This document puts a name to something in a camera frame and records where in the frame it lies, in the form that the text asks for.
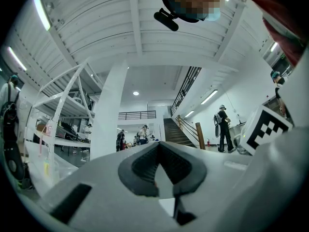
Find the person in black clothes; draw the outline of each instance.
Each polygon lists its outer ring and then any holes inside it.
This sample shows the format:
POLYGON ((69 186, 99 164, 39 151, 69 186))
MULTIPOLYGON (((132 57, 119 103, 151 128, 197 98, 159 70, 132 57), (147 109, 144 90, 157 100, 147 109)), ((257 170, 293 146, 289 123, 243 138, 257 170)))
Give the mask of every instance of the person in black clothes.
POLYGON ((121 132, 119 132, 117 135, 116 152, 124 150, 124 141, 125 141, 125 130, 122 129, 121 132))
POLYGON ((278 99, 279 105, 282 109, 282 114, 286 116, 286 120, 289 121, 292 125, 294 125, 291 115, 288 111, 288 109, 285 107, 285 104, 283 100, 281 99, 280 95, 278 94, 279 89, 282 87, 282 85, 285 83, 285 78, 280 76, 280 72, 272 71, 270 73, 271 78, 273 82, 277 85, 275 92, 276 92, 276 98, 278 99))
POLYGON ((221 123, 219 123, 220 125, 220 147, 219 147, 219 152, 224 152, 224 137, 226 137, 226 143, 227 143, 227 150, 228 152, 232 152, 233 150, 233 144, 232 144, 232 140, 231 140, 231 135, 230 135, 230 131, 228 128, 228 122, 231 122, 231 120, 227 117, 226 113, 225 113, 225 106, 221 105, 219 107, 219 112, 218 115, 220 116, 220 118, 222 119, 221 123))

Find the wooden newel post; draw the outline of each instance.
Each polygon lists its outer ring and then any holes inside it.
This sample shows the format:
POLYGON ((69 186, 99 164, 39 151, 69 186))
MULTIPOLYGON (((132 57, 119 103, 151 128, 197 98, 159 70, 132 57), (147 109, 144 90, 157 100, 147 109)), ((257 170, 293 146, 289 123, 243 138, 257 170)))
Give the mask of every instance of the wooden newel post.
POLYGON ((179 128, 182 129, 181 126, 180 126, 181 125, 180 124, 180 115, 177 116, 177 119, 178 119, 179 128))
POLYGON ((197 136, 198 136, 198 141, 199 141, 199 148, 200 149, 206 149, 201 124, 195 123, 195 126, 197 127, 197 136))

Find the checkered marker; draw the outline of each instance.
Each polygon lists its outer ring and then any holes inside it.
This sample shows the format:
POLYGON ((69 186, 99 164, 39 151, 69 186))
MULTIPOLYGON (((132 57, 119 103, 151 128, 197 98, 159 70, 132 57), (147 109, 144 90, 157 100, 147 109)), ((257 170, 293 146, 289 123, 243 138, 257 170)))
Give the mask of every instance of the checkered marker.
POLYGON ((288 121, 264 106, 260 106, 247 123, 243 133, 245 138, 240 141, 240 145, 252 155, 259 145, 270 143, 292 129, 288 121))

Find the staircase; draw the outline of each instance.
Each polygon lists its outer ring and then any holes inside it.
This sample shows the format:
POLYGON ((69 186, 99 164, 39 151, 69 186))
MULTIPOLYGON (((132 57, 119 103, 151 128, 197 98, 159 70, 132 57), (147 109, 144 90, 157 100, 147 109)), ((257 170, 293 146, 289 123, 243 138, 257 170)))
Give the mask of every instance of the staircase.
POLYGON ((196 148, 171 118, 164 119, 165 140, 196 148))

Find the white metal frame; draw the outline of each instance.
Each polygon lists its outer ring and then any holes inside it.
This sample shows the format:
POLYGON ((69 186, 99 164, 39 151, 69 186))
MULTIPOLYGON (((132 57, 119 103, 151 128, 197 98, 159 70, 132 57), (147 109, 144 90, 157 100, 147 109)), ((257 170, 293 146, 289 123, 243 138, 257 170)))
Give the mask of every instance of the white metal frame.
POLYGON ((43 136, 43 140, 45 142, 48 143, 48 160, 49 160, 49 164, 50 164, 50 167, 49 167, 49 171, 50 171, 50 181, 52 182, 52 184, 56 184, 55 182, 55 176, 54 176, 54 173, 55 173, 55 165, 54 165, 54 148, 55 148, 55 144, 57 145, 68 145, 68 146, 78 146, 78 147, 90 147, 90 144, 87 144, 87 143, 81 143, 81 142, 71 142, 69 140, 65 140, 65 139, 61 139, 59 140, 58 138, 56 138, 56 130, 57 130, 57 124, 58 124, 58 121, 60 119, 60 115, 61 115, 61 111, 63 109, 63 106, 66 102, 66 99, 68 98, 70 100, 70 102, 75 102, 78 106, 79 106, 79 109, 80 109, 80 104, 78 102, 76 102, 74 99, 70 99, 70 97, 68 96, 69 94, 69 91, 71 90, 73 84, 75 83, 76 79, 78 79, 78 87, 79 87, 79 91, 81 92, 81 95, 82 95, 82 100, 83 100, 83 107, 86 111, 86 114, 88 116, 86 116, 86 118, 89 118, 92 123, 93 123, 93 116, 91 115, 94 114, 93 112, 89 111, 88 107, 86 106, 86 101, 85 101, 85 97, 84 97, 84 92, 83 92, 83 88, 82 88, 82 83, 81 83, 81 79, 80 79, 80 73, 83 71, 83 69, 88 66, 90 68, 90 71, 91 73, 88 73, 89 76, 91 76, 91 79, 96 82, 96 83, 99 83, 100 86, 103 87, 103 83, 101 82, 101 80, 98 78, 98 76, 96 75, 96 73, 93 71, 92 67, 90 66, 89 64, 89 58, 86 59, 82 64, 79 64, 65 72, 63 72, 62 74, 60 74, 59 76, 57 76, 56 78, 54 78, 53 80, 51 80, 50 82, 48 82, 45 86, 43 86, 38 95, 37 95, 37 98, 36 98, 36 101, 34 103, 34 105, 32 106, 31 110, 30 110, 30 113, 29 113, 29 116, 28 116, 28 120, 27 120, 27 124, 26 124, 26 131, 25 131, 25 138, 26 138, 26 135, 27 135, 27 131, 28 130, 33 130, 34 133, 36 135, 38 135, 39 137, 40 136, 43 136), (55 81, 57 81, 59 78, 69 74, 70 72, 75 72, 74 75, 72 76, 72 78, 70 79, 68 85, 66 86, 65 90, 59 94, 56 94, 48 99, 43 99, 42 101, 38 101, 38 97, 39 97, 39 94, 42 93, 48 86, 50 86, 52 83, 54 83, 55 81), (57 99, 59 99, 59 102, 58 102, 58 105, 57 105, 57 108, 55 110, 55 114, 53 116, 53 118, 51 119, 51 132, 50 132, 50 136, 47 136, 47 135, 43 135, 43 133, 39 133, 36 128, 31 128, 30 126, 28 126, 28 122, 29 122, 29 117, 32 117, 33 115, 33 112, 35 109, 38 109, 40 110, 40 105, 43 105, 45 103, 49 103, 49 102, 52 102, 52 101, 56 101, 57 99))

